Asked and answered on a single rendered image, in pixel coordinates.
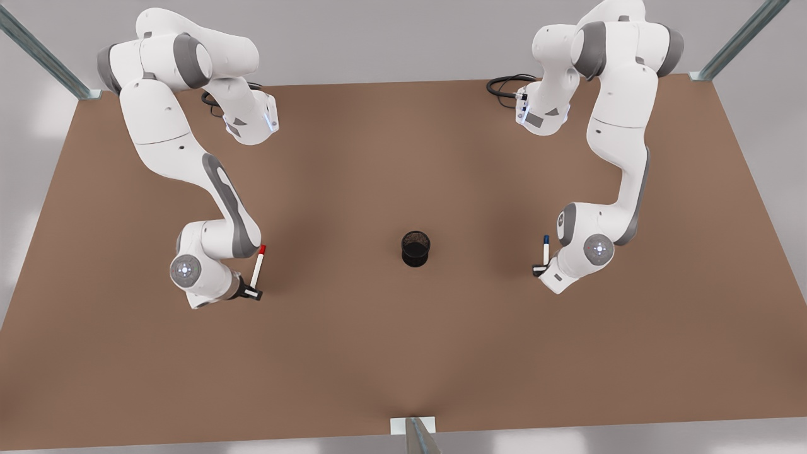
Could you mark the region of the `black mesh pen holder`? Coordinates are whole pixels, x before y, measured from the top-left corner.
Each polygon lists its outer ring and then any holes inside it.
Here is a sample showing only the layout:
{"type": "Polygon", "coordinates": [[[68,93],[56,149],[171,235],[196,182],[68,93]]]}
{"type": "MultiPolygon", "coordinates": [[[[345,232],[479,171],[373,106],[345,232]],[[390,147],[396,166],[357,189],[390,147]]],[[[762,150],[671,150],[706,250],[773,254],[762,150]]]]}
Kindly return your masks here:
{"type": "Polygon", "coordinates": [[[431,247],[429,237],[421,231],[410,231],[401,241],[402,259],[409,267],[420,267],[427,261],[431,247]]]}

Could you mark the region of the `silver frame post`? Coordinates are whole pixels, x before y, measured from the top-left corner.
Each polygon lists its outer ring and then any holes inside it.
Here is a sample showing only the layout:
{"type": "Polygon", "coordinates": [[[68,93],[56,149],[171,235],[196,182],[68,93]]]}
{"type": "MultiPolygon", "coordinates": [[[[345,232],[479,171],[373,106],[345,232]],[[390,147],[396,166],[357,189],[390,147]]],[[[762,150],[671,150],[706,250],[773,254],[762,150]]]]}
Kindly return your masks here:
{"type": "Polygon", "coordinates": [[[8,9],[0,4],[0,30],[20,46],[26,54],[45,69],[58,83],[78,100],[99,100],[101,90],[92,90],[69,70],[35,37],[8,9]]]}
{"type": "Polygon", "coordinates": [[[436,433],[435,417],[396,417],[390,419],[390,428],[392,436],[405,436],[407,454],[442,454],[433,438],[436,433]]]}
{"type": "Polygon", "coordinates": [[[789,3],[790,0],[765,0],[703,69],[688,73],[690,80],[713,81],[789,3]]]}

